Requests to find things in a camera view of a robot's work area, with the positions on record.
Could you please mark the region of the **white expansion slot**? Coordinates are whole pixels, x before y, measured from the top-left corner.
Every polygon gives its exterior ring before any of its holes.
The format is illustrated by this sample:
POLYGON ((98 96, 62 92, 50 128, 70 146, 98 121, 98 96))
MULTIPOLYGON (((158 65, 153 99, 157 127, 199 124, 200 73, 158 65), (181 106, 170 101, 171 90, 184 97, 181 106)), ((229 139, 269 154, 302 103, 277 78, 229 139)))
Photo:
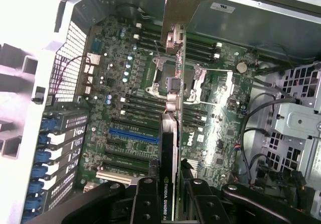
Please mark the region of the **white expansion slot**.
POLYGON ((107 181, 115 181, 115 182, 122 183, 124 185, 129 185, 133 179, 132 176, 128 176, 128 175, 120 174, 120 173, 109 172, 106 170, 98 170, 96 172, 96 178, 107 180, 107 181))

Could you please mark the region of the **blue expansion slot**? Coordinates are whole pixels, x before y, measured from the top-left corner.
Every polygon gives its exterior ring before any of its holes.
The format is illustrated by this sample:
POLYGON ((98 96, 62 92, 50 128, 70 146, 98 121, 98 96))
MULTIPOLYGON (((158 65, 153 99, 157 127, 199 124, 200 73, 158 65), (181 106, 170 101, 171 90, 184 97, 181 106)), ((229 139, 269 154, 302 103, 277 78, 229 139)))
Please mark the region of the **blue expansion slot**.
POLYGON ((108 132, 111 135, 119 136, 119 137, 124 137, 128 139, 133 139, 137 141, 143 141, 143 142, 148 142, 152 144, 158 144, 158 138, 157 137, 150 137, 142 134, 137 134, 125 130, 120 130, 120 129, 115 129, 115 128, 110 128, 108 132))

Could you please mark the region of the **green motherboard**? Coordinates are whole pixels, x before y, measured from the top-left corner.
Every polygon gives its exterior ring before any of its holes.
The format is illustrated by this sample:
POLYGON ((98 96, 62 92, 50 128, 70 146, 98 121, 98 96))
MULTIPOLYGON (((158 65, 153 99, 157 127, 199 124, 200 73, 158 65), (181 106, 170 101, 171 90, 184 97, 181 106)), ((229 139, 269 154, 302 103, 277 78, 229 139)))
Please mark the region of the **green motherboard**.
MULTIPOLYGON (((151 81, 148 69, 157 58, 154 40, 161 57, 160 26, 131 24, 129 20, 108 17, 95 25, 88 38, 88 55, 98 66, 84 79, 89 87, 86 102, 90 117, 85 135, 78 178, 82 186, 106 180, 96 178, 98 170, 141 177, 150 162, 158 157, 159 118, 166 100, 145 91, 151 81), (110 128, 157 137, 158 144, 111 135, 110 128)), ((239 147, 241 122, 248 111, 255 72, 256 55, 239 45, 229 44, 195 33, 187 34, 186 61, 208 71, 202 85, 201 101, 185 104, 182 120, 182 158, 192 165, 194 177, 220 188, 230 176, 239 147), (236 65, 244 61, 247 72, 236 65)))

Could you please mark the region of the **metal disk bay cage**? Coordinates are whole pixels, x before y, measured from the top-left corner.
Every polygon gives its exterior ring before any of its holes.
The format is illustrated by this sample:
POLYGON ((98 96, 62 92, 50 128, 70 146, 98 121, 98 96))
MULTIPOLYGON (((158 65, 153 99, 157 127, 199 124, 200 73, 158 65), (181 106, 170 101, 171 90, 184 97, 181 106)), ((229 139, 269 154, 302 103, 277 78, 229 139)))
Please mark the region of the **metal disk bay cage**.
POLYGON ((297 103, 280 103, 256 113, 250 125, 268 136, 248 133, 252 180, 263 193, 321 219, 321 61, 282 73, 258 76, 252 108, 291 96, 297 103))

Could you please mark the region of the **CPU socket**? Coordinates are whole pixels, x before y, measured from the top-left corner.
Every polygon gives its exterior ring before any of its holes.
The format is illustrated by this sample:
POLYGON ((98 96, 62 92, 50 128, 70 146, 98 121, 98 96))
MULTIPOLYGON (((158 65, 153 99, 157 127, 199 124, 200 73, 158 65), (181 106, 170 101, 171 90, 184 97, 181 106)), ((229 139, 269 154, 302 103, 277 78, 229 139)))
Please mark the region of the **CPU socket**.
MULTIPOLYGON (((194 85, 195 66, 199 65, 195 61, 186 61, 184 68, 184 101, 190 96, 190 91, 194 85)), ((152 66, 155 69, 148 69, 148 76, 151 81, 146 84, 145 91, 157 98, 167 98, 167 79, 176 76, 176 63, 173 57, 161 57, 160 60, 154 57, 152 66)))

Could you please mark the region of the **metal socket cover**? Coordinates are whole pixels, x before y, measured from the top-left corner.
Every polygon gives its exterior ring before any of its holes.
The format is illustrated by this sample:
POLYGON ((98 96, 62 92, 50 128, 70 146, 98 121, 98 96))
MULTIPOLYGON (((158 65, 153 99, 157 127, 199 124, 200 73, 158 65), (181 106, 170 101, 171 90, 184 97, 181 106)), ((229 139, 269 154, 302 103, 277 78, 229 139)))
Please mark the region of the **metal socket cover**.
POLYGON ((210 68, 202 68, 200 65, 195 66, 195 74, 193 77, 194 85, 193 88, 190 91, 190 96, 185 102, 185 104, 193 105, 193 104, 209 104, 209 105, 215 105, 214 103, 207 103, 201 101, 201 93, 202 93, 202 84, 205 81, 205 77, 208 71, 216 71, 216 72, 226 72, 228 77, 233 76, 233 71, 229 69, 210 69, 210 68))

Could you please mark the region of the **silver coin battery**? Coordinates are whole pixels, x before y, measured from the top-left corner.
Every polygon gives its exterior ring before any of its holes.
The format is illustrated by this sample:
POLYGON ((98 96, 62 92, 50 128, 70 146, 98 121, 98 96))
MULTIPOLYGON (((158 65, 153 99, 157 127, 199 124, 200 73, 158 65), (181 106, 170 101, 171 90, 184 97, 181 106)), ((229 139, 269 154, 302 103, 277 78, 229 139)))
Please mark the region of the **silver coin battery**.
POLYGON ((248 66, 247 66, 247 64, 246 64, 244 61, 242 61, 242 62, 237 63, 237 65, 236 65, 236 70, 237 70, 239 73, 243 74, 243 73, 247 72, 248 66))

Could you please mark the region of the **black open PC case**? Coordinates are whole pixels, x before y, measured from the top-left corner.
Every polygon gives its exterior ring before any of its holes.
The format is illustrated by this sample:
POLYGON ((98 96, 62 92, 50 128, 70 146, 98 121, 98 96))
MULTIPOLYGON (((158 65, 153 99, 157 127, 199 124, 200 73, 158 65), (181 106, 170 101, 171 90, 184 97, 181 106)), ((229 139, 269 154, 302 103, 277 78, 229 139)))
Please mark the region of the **black open PC case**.
MULTIPOLYGON (((85 187, 78 178, 90 117, 84 79, 98 66, 88 55, 88 38, 108 17, 160 26, 162 34, 165 1, 0 0, 0 224, 24 224, 108 182, 85 187)), ((251 170, 260 155, 252 154, 253 141, 246 139, 248 133, 268 136, 265 129, 250 125, 256 113, 297 103, 287 96, 252 108, 258 76, 321 61, 321 0, 204 0, 188 33, 239 45, 256 55, 250 102, 228 181, 217 188, 197 178, 217 190, 227 184, 246 186, 301 212, 302 224, 321 224, 321 219, 258 189, 251 170)), ((124 186, 155 179, 161 215, 160 118, 158 136, 158 157, 150 162, 147 175, 124 186)), ((182 138, 180 157, 182 161, 182 138)), ((197 224, 183 212, 181 161, 176 219, 164 221, 160 216, 161 224, 197 224)))

